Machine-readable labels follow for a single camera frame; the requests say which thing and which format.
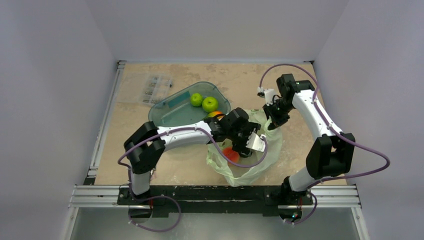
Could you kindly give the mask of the orange fake peach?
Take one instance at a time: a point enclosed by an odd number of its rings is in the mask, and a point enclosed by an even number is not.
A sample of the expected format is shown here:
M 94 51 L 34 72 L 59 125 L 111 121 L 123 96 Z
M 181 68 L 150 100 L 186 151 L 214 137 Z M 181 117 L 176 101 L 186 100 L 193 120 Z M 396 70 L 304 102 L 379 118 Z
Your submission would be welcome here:
M 240 155 L 238 152 L 234 151 L 231 146 L 223 148 L 222 153 L 226 158 L 230 160 L 231 164 L 238 164 L 240 161 Z

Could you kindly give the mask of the green orange fake mango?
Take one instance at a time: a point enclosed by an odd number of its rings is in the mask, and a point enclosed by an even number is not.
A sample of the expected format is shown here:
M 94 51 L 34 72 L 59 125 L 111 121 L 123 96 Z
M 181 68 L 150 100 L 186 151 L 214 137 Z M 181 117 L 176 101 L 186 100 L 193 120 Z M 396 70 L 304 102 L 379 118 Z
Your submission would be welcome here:
M 207 118 L 216 118 L 218 120 L 222 119 L 225 116 L 225 114 L 221 111 L 212 111 L 208 113 L 206 116 Z

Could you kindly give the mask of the green fake apple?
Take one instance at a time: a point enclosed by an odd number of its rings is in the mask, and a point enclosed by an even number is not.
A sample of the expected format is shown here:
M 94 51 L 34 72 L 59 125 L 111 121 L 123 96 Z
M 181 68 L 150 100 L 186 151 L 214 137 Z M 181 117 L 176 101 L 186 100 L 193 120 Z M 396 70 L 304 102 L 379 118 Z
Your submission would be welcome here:
M 206 113 L 214 112 L 218 109 L 218 107 L 219 107 L 218 100 L 212 96 L 208 96 L 202 101 L 202 109 Z

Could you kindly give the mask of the green fake lime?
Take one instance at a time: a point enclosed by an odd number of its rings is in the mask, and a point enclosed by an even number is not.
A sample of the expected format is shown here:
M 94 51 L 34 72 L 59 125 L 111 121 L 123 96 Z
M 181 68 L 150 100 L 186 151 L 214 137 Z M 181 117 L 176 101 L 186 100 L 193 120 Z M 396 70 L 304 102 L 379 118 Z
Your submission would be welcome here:
M 190 103 L 193 107 L 200 107 L 203 104 L 203 96 L 200 93 L 193 93 L 190 97 Z

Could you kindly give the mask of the teal plastic bin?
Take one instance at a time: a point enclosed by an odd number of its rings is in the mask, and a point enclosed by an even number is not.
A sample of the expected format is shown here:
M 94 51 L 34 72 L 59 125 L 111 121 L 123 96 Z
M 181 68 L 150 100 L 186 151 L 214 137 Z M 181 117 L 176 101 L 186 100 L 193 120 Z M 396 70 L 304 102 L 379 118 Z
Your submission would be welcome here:
M 196 82 L 153 105 L 148 113 L 148 120 L 156 126 L 176 127 L 197 123 L 208 114 L 201 106 L 192 106 L 190 98 L 199 93 L 204 98 L 214 97 L 218 101 L 218 111 L 227 114 L 231 110 L 228 99 L 211 82 Z

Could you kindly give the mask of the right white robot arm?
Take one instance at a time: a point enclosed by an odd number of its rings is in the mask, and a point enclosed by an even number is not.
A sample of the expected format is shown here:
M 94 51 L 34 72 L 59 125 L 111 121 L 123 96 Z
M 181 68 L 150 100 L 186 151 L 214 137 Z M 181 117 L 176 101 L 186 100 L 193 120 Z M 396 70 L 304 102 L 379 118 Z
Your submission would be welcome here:
M 306 156 L 305 167 L 287 177 L 280 196 L 288 204 L 300 198 L 301 192 L 325 177 L 338 177 L 351 169 L 355 137 L 344 133 L 329 115 L 321 109 L 315 96 L 315 87 L 309 80 L 296 81 L 292 74 L 283 74 L 276 80 L 278 90 L 258 87 L 258 96 L 265 99 L 263 110 L 271 123 L 269 130 L 284 125 L 291 110 L 303 117 L 314 143 Z

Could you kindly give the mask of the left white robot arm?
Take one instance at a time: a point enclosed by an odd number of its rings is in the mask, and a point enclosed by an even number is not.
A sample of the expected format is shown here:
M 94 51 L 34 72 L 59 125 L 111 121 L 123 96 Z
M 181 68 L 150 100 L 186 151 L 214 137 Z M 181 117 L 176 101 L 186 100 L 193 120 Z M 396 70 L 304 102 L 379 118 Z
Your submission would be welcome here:
M 118 159 L 129 160 L 129 197 L 138 205 L 149 199 L 151 171 L 156 167 L 162 154 L 175 148 L 190 145 L 213 144 L 225 140 L 232 142 L 232 150 L 241 157 L 249 157 L 253 152 L 262 153 L 261 163 L 268 153 L 265 135 L 258 135 L 260 124 L 249 121 L 246 111 L 236 108 L 228 114 L 207 117 L 199 122 L 182 126 L 156 126 L 154 122 L 144 123 L 123 144 L 125 153 Z

